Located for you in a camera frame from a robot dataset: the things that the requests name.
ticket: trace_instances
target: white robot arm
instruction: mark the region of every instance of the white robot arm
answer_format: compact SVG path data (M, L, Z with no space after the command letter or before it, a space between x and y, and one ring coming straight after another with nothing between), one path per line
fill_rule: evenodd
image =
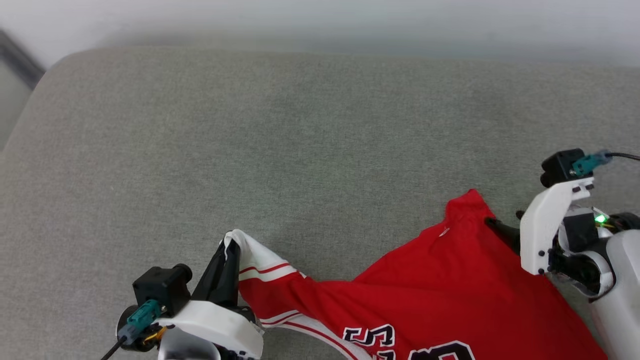
M519 243L500 222L489 223L503 239L511 235L510 245L520 246L524 270L567 277L588 297L609 359L640 359L640 218L573 204L590 196L591 170L608 162L595 160L581 173L576 162L585 158L574 149L545 160L541 180L548 189L522 215Z
M147 352L158 360L259 360L263 331L248 306L238 306L240 247L220 244L190 293L191 269L152 267L133 283L138 305L120 316L118 348Z

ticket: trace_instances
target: cable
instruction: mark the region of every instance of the cable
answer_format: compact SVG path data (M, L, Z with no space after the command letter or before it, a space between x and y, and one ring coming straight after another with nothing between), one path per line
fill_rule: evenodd
M107 353L106 353L106 354L104 354L104 356L103 356L103 357L102 357L102 359L100 359L100 360L107 360L107 359L109 359L109 358L113 355L113 353L114 353L114 352L116 352L116 350L118 350L122 344L124 344L124 342L125 342L125 341L127 341L127 337L126 337L126 336L122 336L122 337L118 340L118 342L116 343L116 345L113 345L113 347L112 347L109 351L107 351Z
M627 158L627 159L632 159L632 160L638 160L640 161L640 156L638 155L631 155L631 154L627 154L626 152L610 152L609 154L606 155L608 158L612 158L614 156L617 156L619 158Z

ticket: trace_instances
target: red jersey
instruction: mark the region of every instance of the red jersey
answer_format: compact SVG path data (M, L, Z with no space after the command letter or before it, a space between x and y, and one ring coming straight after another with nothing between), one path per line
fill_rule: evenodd
M240 292L263 326L348 359L606 359L554 286L484 224L492 216L471 190L353 281L314 281L240 230L224 242L240 245Z

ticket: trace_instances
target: gray fabric surface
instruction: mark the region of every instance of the gray fabric surface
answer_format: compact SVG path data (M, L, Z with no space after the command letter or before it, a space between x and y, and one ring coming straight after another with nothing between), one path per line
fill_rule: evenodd
M640 152L638 99L634 69L161 47L70 56L0 155L0 354L99 358L137 276L181 262L199 278L229 229L323 280L354 278L469 188L516 224L553 152ZM589 202L640 213L638 175L616 160ZM264 359L340 358L301 334L264 339Z

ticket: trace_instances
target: white stripe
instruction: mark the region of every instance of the white stripe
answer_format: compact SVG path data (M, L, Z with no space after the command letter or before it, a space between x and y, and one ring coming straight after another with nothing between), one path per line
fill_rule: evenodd
M279 322L275 322L275 323L271 323L271 324L264 324L264 323L260 323L262 325L263 328L268 329L270 327L280 327L283 323L291 321L295 318L297 318L298 316L304 316L302 314L295 314L295 315L291 315L290 318L284 318L282 320L280 320Z
M282 313L280 315L276 315L276 316L272 316L271 318L268 319L260 319L260 322L276 322L280 319L286 318L289 315L293 315L299 313L298 310L291 310L291 311L287 311L286 313Z
M243 271L244 271L245 269L247 269L247 268L255 268L256 270L261 271L261 272L263 272L263 273L264 273L264 271L265 271L265 270L269 270L269 269L271 269L271 268L274 268L274 267L276 267L276 266L280 266L280 265L282 265L282 264L290 265L288 262L286 262L286 261L284 261L284 260L283 260L283 261L281 261L281 262L279 262L279 263L273 263L273 264L271 264L271 263L270 263L270 264L256 264L256 263L248 263L246 267L241 267L241 268L240 268L240 272L243 272Z
M284 329L295 330L295 331L298 331L298 332L302 332L303 334L311 335L316 339L320 339L323 342L331 345L334 349L338 350L347 359L352 359L352 360L371 360L371 355L369 355L363 348L359 347L358 345L355 345L353 343L350 343L348 341L345 341L343 339L338 338L334 333L331 332L331 330L329 330L321 322L319 322L319 321L317 321L315 319L311 319L308 316L302 315L302 316L297 316L296 318L294 318L292 320L288 320L287 322L291 322L291 323L294 323L294 324L299 324L299 325L302 325L302 326L310 327L313 330L322 332L324 335L327 335L329 338L331 338L332 340L336 341L337 343L340 343L340 345L342 345L343 347L348 349L355 357L351 357L347 352L345 352L342 348L340 348L338 345L336 345L333 341L330 341L330 340L326 339L324 336L316 334L316 333L314 333L312 331L307 331L307 330L302 329L300 327L290 326L290 325L286 325L286 324L285 325L280 325L278 327L282 327Z
M251 269L249 271L245 271L238 276L239 281L247 280L247 279L260 279L262 281L272 281L275 279L279 279L283 276L293 274L294 272L298 272L293 266L287 265L282 268L277 268L276 270L266 272L260 274L258 270Z

